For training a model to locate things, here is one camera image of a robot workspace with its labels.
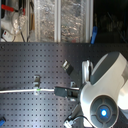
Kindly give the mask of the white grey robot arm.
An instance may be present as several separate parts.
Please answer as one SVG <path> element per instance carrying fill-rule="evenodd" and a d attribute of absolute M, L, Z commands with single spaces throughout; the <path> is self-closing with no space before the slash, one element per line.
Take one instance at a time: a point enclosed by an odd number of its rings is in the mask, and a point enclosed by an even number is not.
<path fill-rule="evenodd" d="M 56 87 L 56 96 L 77 99 L 78 104 L 64 121 L 72 128 L 75 120 L 83 119 L 85 127 L 112 128 L 119 111 L 128 110 L 128 61 L 120 52 L 105 54 L 96 65 L 89 60 L 82 62 L 82 75 L 65 61 L 62 65 L 77 88 Z"/>

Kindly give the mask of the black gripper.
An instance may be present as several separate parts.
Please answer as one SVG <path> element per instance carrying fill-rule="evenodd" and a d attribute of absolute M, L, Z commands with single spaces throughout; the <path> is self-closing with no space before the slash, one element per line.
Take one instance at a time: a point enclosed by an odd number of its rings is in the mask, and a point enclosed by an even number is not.
<path fill-rule="evenodd" d="M 71 88 L 55 87 L 54 94 L 56 96 L 70 98 L 70 99 L 78 99 L 79 98 L 79 91 L 76 89 L 71 89 Z"/>

